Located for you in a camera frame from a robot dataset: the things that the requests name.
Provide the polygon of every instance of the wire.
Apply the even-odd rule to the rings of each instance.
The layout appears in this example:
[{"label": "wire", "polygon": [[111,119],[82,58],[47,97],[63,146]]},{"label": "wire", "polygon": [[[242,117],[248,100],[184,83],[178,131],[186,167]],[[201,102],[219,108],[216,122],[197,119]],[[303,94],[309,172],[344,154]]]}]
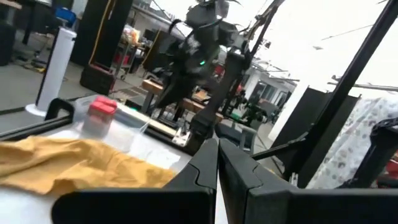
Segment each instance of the wire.
[{"label": "wire", "polygon": [[[156,3],[156,1],[152,0],[152,2],[155,3],[155,5],[162,11],[162,13],[169,19],[170,22],[173,22],[169,15],[165,13],[165,11]],[[184,33],[177,26],[175,28],[180,32],[181,35],[185,37]]]},{"label": "wire", "polygon": [[372,27],[373,25],[374,25],[374,24],[370,24],[370,25],[367,25],[367,26],[364,26],[364,27],[360,27],[360,28],[356,28],[356,29],[349,30],[349,31],[346,31],[346,32],[342,32],[342,33],[340,33],[340,34],[331,35],[331,36],[329,36],[329,37],[325,37],[325,38],[321,39],[321,41],[323,41],[323,40],[328,40],[328,39],[332,39],[332,38],[334,38],[334,37],[339,37],[339,36],[341,36],[341,35],[349,34],[349,33],[351,33],[351,32],[355,32],[355,31],[358,31],[358,30],[361,30],[361,29],[365,29],[365,28],[368,28],[368,27]]},{"label": "wire", "polygon": [[260,46],[260,44],[261,44],[261,42],[262,42],[262,40],[263,40],[263,38],[264,38],[264,34],[266,33],[266,30],[268,29],[269,24],[271,23],[272,18],[274,17],[274,15],[275,15],[275,13],[277,12],[278,8],[279,8],[279,6],[274,6],[274,7],[271,9],[270,13],[267,15],[267,17],[265,18],[264,25],[263,25],[263,27],[262,27],[262,30],[261,30],[261,32],[260,32],[260,35],[259,35],[259,37],[257,38],[257,41],[256,41],[256,43],[254,44],[254,47],[253,47],[253,49],[252,49],[251,52],[250,52],[250,55],[251,55],[251,58],[252,58],[252,59],[254,58],[254,55],[257,53],[257,50],[258,50],[258,48],[259,48],[259,46]]},{"label": "wire", "polygon": [[257,12],[256,12],[256,14],[254,15],[254,17],[255,17],[256,15],[259,14],[259,12],[262,10],[262,8],[264,8],[264,6],[267,4],[267,2],[268,2],[268,0],[265,0],[265,1],[264,1],[264,3],[262,4],[262,6],[259,8],[259,10],[257,10]]}]

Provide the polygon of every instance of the monitor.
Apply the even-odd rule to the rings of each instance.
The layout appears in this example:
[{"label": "monitor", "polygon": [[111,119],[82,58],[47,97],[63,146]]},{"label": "monitor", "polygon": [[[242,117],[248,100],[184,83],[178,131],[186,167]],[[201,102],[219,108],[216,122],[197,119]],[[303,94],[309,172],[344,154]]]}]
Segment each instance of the monitor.
[{"label": "monitor", "polygon": [[152,31],[152,30],[149,30],[149,29],[146,29],[146,30],[144,31],[143,37],[145,37],[147,40],[155,41],[156,32],[154,32],[154,31]]}]

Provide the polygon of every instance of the window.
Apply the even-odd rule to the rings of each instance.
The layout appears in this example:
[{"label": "window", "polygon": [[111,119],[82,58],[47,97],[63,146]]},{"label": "window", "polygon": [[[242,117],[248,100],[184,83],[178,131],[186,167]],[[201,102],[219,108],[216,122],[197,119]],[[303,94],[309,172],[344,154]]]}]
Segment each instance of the window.
[{"label": "window", "polygon": [[261,97],[261,93],[264,91],[265,84],[263,82],[257,82],[256,87],[254,88],[249,101],[252,103],[257,103]]},{"label": "window", "polygon": [[281,107],[286,102],[287,94],[286,92],[280,92],[275,100],[276,106]]},{"label": "window", "polygon": [[268,85],[268,84],[266,84],[266,85],[267,86],[265,87],[264,91],[261,94],[261,98],[271,102],[272,97],[274,96],[274,94],[276,92],[276,88],[273,87],[272,85]]}]

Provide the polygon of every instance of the metal pole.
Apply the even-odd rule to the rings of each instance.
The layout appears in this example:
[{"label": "metal pole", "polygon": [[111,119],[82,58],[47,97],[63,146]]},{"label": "metal pole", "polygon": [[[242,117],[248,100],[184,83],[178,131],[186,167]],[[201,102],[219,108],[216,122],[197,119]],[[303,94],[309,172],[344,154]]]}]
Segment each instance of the metal pole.
[{"label": "metal pole", "polygon": [[293,172],[300,172],[301,168],[310,157],[313,149],[318,144],[326,129],[331,125],[333,117],[337,114],[350,89],[360,76],[369,59],[376,51],[385,34],[398,16],[398,0],[389,0],[383,11],[380,13],[376,23],[369,31],[362,46],[354,56],[340,82],[333,91],[331,98],[324,107],[312,129],[308,132],[306,140],[296,154],[291,164],[287,164],[284,177],[289,178]]}]

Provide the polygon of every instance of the chair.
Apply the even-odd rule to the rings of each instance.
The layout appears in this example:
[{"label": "chair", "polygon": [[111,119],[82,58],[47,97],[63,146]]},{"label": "chair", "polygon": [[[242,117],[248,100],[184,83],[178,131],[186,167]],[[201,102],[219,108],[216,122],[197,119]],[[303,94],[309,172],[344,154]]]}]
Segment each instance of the chair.
[{"label": "chair", "polygon": [[232,126],[218,123],[215,126],[215,133],[217,137],[230,140],[233,144],[239,146],[240,149],[251,155],[254,153],[254,142],[261,124],[261,121],[258,120],[253,120],[250,127],[239,124],[242,131],[238,131],[235,129],[235,121],[232,123]]}]

